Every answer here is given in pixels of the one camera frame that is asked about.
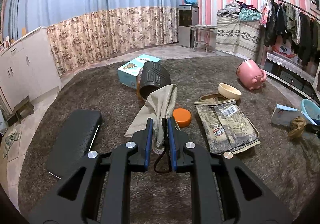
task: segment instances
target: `black cylindrical container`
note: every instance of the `black cylindrical container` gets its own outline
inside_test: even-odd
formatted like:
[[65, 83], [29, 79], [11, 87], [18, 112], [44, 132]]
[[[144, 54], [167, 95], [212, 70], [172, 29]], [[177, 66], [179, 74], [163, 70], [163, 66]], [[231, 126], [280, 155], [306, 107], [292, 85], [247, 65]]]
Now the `black cylindrical container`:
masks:
[[160, 63], [153, 61], [144, 63], [139, 85], [141, 97], [146, 99], [150, 93], [170, 84], [170, 74]]

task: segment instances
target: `brown crumpled bag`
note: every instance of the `brown crumpled bag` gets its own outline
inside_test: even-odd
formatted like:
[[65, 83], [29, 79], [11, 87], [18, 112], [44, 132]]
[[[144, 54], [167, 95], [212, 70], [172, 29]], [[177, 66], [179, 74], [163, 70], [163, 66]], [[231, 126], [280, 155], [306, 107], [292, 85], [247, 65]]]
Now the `brown crumpled bag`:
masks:
[[300, 138], [304, 128], [306, 127], [307, 122], [303, 117], [296, 117], [290, 123], [291, 131], [288, 133], [290, 139]]

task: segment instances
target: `floral curtain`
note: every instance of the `floral curtain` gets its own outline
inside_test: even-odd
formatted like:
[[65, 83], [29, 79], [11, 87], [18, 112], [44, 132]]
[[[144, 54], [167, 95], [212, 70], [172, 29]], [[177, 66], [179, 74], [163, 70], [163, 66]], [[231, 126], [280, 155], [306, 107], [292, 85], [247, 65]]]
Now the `floral curtain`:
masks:
[[178, 9], [137, 7], [104, 10], [47, 29], [58, 72], [109, 58], [130, 49], [178, 41]]

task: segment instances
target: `white cabinet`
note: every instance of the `white cabinet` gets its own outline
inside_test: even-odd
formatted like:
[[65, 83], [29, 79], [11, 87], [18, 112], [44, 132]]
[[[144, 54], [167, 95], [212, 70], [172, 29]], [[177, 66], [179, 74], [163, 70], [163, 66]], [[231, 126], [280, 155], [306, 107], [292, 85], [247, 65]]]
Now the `white cabinet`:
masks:
[[11, 110], [28, 96], [25, 84], [20, 84], [21, 72], [17, 57], [23, 50], [22, 44], [16, 44], [0, 56], [0, 87]]
[[30, 75], [33, 77], [32, 85], [36, 92], [30, 95], [30, 100], [33, 100], [59, 86], [61, 80], [53, 61], [45, 29], [36, 31], [32, 37], [24, 39], [22, 44], [24, 48], [24, 61], [29, 68]]
[[25, 36], [0, 56], [0, 88], [11, 110], [61, 87], [46, 29]]

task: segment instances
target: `barcode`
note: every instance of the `barcode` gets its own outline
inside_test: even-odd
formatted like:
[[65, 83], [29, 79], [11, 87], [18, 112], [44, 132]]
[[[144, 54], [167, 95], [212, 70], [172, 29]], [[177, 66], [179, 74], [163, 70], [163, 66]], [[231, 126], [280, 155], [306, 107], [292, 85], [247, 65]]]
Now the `barcode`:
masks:
[[234, 114], [235, 112], [237, 112], [237, 109], [236, 109], [236, 107], [233, 105], [233, 106], [229, 107], [229, 108], [226, 109], [226, 110], [222, 110], [221, 112], [222, 112], [222, 114], [223, 114], [224, 116], [230, 116], [230, 115]]

